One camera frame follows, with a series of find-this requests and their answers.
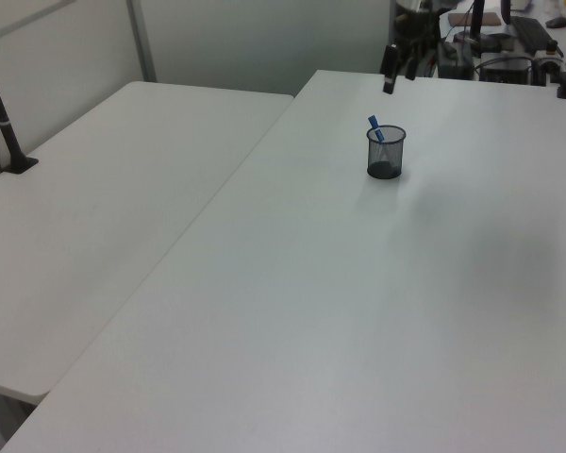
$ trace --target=wall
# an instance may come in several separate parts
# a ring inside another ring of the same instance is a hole
[[[0,93],[25,153],[133,80],[125,0],[76,0],[0,38]]]
[[[6,31],[12,31],[23,21],[35,18],[43,11],[57,9],[59,5],[66,5],[72,0],[0,0],[0,36]]]
[[[317,69],[376,73],[390,0],[137,0],[160,82],[296,95]]]

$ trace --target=computer mouse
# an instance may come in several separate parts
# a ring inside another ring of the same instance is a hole
[[[556,19],[552,19],[551,21],[547,21],[545,23],[547,28],[563,28],[566,26],[566,18],[563,16],[559,16]]]

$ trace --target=black mesh cup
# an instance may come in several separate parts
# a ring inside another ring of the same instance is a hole
[[[379,142],[375,132],[379,130],[384,141]],[[407,132],[397,126],[380,126],[369,129],[369,164],[367,173],[377,179],[392,179],[400,176],[403,169],[403,143]]]

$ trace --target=pen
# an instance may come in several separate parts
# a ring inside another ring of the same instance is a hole
[[[380,143],[382,143],[384,141],[384,134],[382,134],[381,130],[379,130],[379,123],[377,122],[377,118],[375,118],[375,115],[369,117],[369,123],[371,123],[371,127],[375,130],[375,135],[377,139],[379,140]]]

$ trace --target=table surface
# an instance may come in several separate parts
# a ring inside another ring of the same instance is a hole
[[[136,82],[0,176],[0,393],[38,403],[291,102]]]
[[[382,84],[318,72],[4,453],[566,452],[566,101]]]
[[[499,18],[501,18],[501,8],[500,8],[500,0],[487,0],[485,4],[485,12],[486,11],[493,11],[496,12]],[[451,29],[451,26],[448,22],[448,14],[454,12],[465,12],[470,8],[472,2],[470,0],[464,0],[460,2],[457,6],[457,9],[452,10],[448,13],[445,13],[441,16],[440,20],[440,27],[441,27],[441,35],[444,37]],[[557,10],[551,9],[546,12],[544,2],[542,0],[534,0],[531,7],[527,11],[512,11],[512,16],[524,16],[524,17],[531,17],[533,19],[537,19],[545,28],[545,31],[551,36],[554,40],[558,41],[558,47],[564,53],[564,61],[566,62],[566,27],[565,28],[547,28],[545,27],[545,23],[550,19],[558,17],[560,14]],[[453,40],[453,36],[462,31],[463,27],[458,26],[449,35],[448,41]],[[506,25],[503,23],[500,26],[483,26],[482,33],[508,33],[509,35],[516,36],[514,28],[512,25]]]

